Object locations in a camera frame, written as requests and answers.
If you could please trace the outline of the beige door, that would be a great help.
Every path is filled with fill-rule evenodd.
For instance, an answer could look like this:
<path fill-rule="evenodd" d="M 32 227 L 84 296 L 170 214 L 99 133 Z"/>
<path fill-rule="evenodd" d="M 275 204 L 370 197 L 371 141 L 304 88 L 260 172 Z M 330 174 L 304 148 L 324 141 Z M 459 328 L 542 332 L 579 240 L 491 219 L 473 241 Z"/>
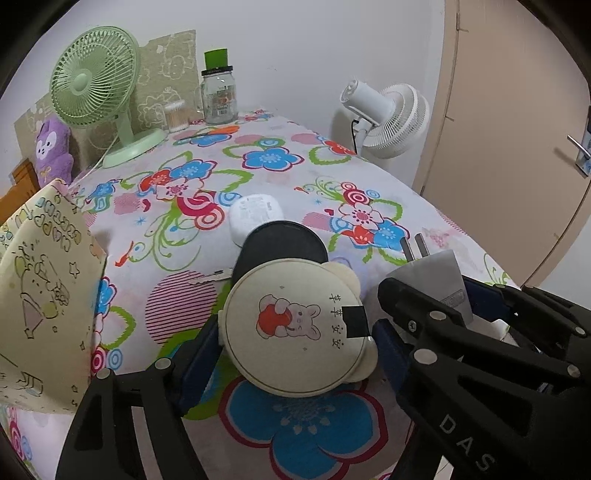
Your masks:
<path fill-rule="evenodd" d="M 518 284 L 539 285 L 589 214 L 576 164 L 586 78 L 518 1 L 449 1 L 415 188 Z"/>

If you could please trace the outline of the glass mason jar mug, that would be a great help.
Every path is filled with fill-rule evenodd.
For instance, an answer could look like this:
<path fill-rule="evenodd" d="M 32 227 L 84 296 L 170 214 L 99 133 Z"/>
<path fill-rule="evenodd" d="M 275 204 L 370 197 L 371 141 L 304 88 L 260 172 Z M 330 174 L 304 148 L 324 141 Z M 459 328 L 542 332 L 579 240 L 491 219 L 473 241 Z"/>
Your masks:
<path fill-rule="evenodd" d="M 233 67 L 224 66 L 201 72 L 200 94 L 207 124 L 221 125 L 238 118 Z"/>

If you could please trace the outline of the silver key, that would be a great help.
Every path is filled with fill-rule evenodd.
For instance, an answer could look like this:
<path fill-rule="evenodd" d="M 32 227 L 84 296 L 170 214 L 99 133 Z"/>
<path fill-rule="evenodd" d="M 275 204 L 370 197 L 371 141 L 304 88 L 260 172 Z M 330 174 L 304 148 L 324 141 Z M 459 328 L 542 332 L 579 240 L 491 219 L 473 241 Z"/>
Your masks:
<path fill-rule="evenodd" d="M 191 278 L 188 280 L 188 283 L 191 285 L 199 285 L 199 284 L 207 284 L 213 282 L 221 282 L 231 279 L 232 270 L 225 269 L 225 270 L 217 270 L 211 274 L 197 276 L 195 278 Z"/>

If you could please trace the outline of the round cream bear mirror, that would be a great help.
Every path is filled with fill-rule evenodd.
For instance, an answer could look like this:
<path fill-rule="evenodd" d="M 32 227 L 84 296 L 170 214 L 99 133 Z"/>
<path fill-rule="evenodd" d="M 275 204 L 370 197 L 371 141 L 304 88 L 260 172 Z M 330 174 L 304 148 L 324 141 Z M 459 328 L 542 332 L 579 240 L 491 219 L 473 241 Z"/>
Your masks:
<path fill-rule="evenodd" d="M 335 262 L 257 266 L 231 288 L 218 328 L 239 372 L 273 395 L 318 396 L 377 367 L 360 280 Z"/>

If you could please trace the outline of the green cup on jar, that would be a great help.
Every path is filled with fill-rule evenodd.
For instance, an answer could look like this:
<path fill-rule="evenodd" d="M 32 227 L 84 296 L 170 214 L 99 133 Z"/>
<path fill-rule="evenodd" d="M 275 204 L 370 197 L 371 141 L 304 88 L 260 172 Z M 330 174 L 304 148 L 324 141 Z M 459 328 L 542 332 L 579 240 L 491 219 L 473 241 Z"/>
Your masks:
<path fill-rule="evenodd" d="M 204 62 L 206 70 L 226 68 L 229 66 L 228 50 L 226 48 L 208 50 L 204 53 Z"/>

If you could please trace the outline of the white power plug adapter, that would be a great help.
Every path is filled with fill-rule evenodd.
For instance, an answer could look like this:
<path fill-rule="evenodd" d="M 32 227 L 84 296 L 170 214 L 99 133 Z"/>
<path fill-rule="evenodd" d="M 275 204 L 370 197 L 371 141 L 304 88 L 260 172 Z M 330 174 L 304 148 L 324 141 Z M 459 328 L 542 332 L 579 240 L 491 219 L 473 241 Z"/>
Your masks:
<path fill-rule="evenodd" d="M 415 236 L 420 258 L 394 270 L 389 278 L 402 281 L 429 297 L 457 310 L 464 324 L 473 321 L 473 313 L 455 254 L 452 250 L 431 253 L 422 233 Z"/>

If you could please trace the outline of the white standing fan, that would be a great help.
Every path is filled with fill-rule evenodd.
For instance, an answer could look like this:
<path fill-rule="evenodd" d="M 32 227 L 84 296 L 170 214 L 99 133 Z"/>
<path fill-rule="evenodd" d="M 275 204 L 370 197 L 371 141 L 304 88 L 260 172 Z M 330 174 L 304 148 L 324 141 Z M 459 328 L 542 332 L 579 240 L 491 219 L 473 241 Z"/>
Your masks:
<path fill-rule="evenodd" d="M 391 159 L 408 151 L 430 121 L 427 99 L 412 85 L 398 83 L 378 91 L 358 79 L 342 90 L 342 106 L 353 113 L 356 152 Z"/>

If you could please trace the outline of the white rounded earbuds case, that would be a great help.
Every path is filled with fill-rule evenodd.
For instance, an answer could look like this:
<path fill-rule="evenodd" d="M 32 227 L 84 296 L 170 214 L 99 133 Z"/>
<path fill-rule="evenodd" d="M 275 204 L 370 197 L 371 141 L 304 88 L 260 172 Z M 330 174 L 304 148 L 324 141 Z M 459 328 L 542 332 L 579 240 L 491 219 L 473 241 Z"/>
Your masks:
<path fill-rule="evenodd" d="M 236 246 L 242 247 L 257 227 L 283 219 L 283 209 L 273 196 L 252 194 L 239 198 L 228 211 L 230 238 Z"/>

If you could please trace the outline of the green desk fan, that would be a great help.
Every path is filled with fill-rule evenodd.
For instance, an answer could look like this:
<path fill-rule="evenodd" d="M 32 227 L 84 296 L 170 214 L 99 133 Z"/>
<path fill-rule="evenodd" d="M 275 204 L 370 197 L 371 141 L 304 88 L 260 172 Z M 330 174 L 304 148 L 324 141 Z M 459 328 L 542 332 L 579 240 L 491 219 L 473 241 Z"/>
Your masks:
<path fill-rule="evenodd" d="M 57 60 L 49 81 L 54 112 L 68 126 L 87 128 L 112 121 L 116 136 L 99 164 L 133 160 L 166 139 L 160 128 L 136 133 L 130 101 L 140 70 L 135 37 L 116 26 L 98 26 L 79 35 Z"/>

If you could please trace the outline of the cotton swab container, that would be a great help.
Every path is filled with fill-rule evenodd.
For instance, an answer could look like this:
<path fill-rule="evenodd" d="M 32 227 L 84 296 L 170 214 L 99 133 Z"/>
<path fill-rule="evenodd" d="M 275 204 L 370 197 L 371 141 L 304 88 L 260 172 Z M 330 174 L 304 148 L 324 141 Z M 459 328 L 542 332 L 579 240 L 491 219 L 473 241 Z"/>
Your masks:
<path fill-rule="evenodd" d="M 189 125 L 189 118 L 184 100 L 167 103 L 163 107 L 167 129 L 170 133 L 184 130 Z"/>

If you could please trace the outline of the wooden chair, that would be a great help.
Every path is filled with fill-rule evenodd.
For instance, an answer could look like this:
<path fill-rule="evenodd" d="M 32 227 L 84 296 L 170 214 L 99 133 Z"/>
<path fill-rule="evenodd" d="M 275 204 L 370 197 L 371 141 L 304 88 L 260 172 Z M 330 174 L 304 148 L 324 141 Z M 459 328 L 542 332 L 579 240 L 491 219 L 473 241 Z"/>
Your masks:
<path fill-rule="evenodd" d="M 33 163 L 24 159 L 12 172 L 14 185 L 1 198 L 0 224 L 13 215 L 28 199 L 40 189 Z"/>

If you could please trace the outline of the purple plush toy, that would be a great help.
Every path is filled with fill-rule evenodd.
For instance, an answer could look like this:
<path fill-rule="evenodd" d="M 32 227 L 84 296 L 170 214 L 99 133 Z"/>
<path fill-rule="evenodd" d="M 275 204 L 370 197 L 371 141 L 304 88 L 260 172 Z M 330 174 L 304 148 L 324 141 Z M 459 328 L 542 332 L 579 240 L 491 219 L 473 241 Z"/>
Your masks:
<path fill-rule="evenodd" d="M 74 158 L 69 152 L 70 129 L 56 115 L 49 116 L 36 137 L 35 170 L 39 185 L 54 179 L 71 182 Z"/>

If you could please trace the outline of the yellow cartoon storage box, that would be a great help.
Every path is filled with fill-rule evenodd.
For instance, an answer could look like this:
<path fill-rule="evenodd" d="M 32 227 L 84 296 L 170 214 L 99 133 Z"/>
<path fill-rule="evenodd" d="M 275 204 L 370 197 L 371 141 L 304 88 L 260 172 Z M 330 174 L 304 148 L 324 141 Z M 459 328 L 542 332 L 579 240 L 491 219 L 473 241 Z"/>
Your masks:
<path fill-rule="evenodd" d="M 1 399 L 73 412 L 90 378 L 106 254 L 54 180 L 1 227 Z"/>

